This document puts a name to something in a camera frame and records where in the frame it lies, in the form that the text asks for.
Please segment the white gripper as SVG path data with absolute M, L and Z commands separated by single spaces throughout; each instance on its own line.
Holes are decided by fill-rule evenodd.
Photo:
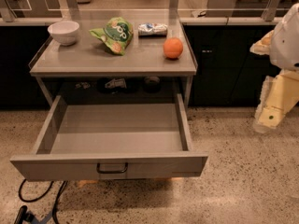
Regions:
M 299 4 L 293 5 L 274 31 L 268 32 L 249 49 L 257 55 L 270 53 L 271 64 L 281 70 L 267 76 L 262 85 L 253 129 L 258 133 L 275 130 L 299 102 Z

